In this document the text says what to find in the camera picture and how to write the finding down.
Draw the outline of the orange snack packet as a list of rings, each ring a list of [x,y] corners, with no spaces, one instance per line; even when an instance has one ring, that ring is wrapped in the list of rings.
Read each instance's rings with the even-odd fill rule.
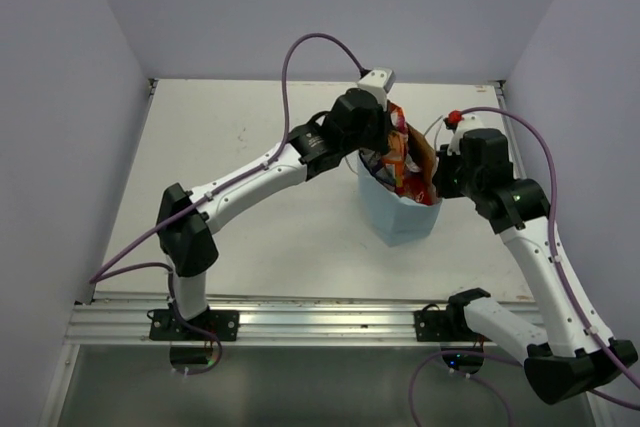
[[[403,109],[390,103],[392,130],[388,136],[389,152],[381,157],[382,165],[389,176],[390,186],[399,197],[426,204],[428,192],[424,181],[424,169],[419,152],[412,152],[410,142],[414,139]]]

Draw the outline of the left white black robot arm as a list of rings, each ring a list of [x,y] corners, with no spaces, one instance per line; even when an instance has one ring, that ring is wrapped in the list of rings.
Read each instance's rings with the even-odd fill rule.
[[[387,93],[360,84],[234,173],[192,190],[180,184],[166,188],[157,225],[161,250],[173,271],[175,331],[193,340],[207,330],[206,272],[219,257],[217,232],[269,196],[338,167],[358,149],[387,152],[390,130]]]

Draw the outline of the purple snack packet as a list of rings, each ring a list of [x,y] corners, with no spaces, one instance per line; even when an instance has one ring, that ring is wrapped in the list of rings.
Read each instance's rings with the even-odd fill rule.
[[[359,151],[360,160],[369,174],[379,183],[391,190],[395,189],[395,178],[388,171],[383,162],[382,155],[369,149],[361,149]]]

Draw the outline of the yellow Kettle chips bag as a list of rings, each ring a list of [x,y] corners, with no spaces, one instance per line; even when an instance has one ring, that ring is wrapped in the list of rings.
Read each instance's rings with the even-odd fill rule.
[[[435,203],[438,200],[433,184],[437,164],[435,150],[425,136],[411,125],[408,125],[408,145],[412,160],[421,169],[421,177],[429,198],[432,203]]]

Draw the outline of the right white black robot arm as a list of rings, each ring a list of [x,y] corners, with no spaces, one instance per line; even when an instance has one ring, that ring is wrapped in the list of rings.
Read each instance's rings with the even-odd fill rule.
[[[495,128],[459,127],[438,158],[439,196],[474,203],[518,264],[543,320],[536,327],[477,288],[450,297],[449,334],[464,340],[476,333],[498,344],[550,405],[603,386],[637,362],[633,343],[613,335],[571,267],[556,267],[563,250],[549,238],[550,204],[537,182],[515,178],[506,136]]]

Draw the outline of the light blue paper bag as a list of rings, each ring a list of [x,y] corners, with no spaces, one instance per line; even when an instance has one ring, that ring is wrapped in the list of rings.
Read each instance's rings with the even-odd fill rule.
[[[374,179],[357,160],[360,205],[369,225],[389,247],[427,238],[435,227],[442,201],[433,205],[399,197]]]

